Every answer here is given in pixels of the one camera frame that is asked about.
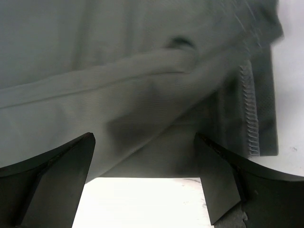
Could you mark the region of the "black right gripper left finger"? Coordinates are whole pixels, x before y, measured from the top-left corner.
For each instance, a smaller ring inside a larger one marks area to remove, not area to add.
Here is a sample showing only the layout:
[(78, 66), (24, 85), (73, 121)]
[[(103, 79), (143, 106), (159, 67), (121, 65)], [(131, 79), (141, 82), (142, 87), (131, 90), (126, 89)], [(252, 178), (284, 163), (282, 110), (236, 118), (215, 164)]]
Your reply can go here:
[(74, 140), (0, 170), (2, 228), (70, 228), (95, 149), (95, 137)]

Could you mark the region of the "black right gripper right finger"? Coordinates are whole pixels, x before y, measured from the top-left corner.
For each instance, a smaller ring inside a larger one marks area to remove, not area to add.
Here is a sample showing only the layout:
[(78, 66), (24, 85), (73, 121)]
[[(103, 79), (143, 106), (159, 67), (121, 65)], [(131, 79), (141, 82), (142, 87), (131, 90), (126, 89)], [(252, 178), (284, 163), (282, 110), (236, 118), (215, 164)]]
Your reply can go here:
[(301, 228), (304, 179), (259, 165), (197, 133), (201, 184), (216, 228)]

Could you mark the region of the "dark grey t-shirt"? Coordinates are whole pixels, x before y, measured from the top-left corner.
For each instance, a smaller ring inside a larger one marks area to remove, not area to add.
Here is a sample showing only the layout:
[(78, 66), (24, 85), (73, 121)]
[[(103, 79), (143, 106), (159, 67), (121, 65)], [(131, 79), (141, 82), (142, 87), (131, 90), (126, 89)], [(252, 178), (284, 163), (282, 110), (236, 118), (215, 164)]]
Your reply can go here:
[(193, 139), (278, 153), (276, 0), (3, 0), (0, 165), (91, 132), (88, 180), (196, 175)]

